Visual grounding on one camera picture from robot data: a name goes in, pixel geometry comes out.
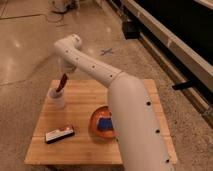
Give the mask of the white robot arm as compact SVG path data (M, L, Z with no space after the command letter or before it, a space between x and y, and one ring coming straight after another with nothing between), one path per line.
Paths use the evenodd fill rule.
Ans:
M55 42L57 55L107 88L107 102L125 171L175 171L144 83L83 53L71 34Z

